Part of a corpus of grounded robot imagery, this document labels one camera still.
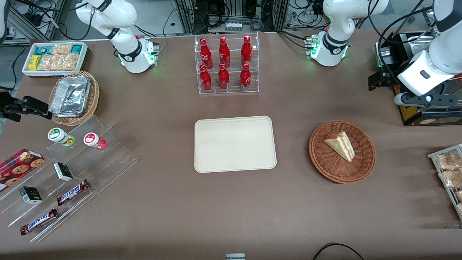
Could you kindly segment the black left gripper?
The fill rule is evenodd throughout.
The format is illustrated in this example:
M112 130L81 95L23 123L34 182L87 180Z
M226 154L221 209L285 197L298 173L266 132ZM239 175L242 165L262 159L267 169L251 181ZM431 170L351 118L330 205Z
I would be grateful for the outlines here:
M398 86L396 77L393 73L389 73L387 70L379 70L371 75L371 81L368 81L368 90L373 91L377 88L382 87L395 88Z

